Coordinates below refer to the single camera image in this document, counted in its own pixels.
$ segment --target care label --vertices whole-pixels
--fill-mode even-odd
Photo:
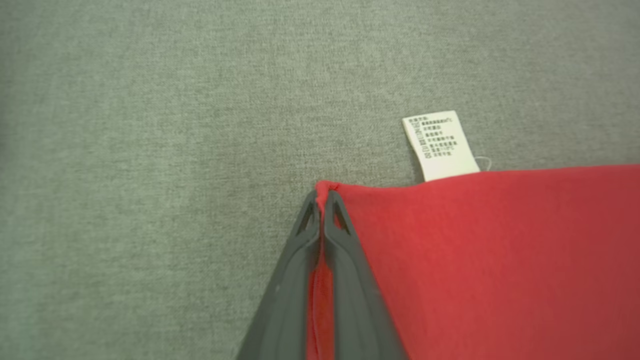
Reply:
[[[480,171],[455,111],[405,117],[402,123],[425,181]]]

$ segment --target gray fabric surface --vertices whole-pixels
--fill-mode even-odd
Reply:
[[[493,170],[640,162],[635,0],[0,4],[0,359],[229,359],[320,179],[400,119]]]

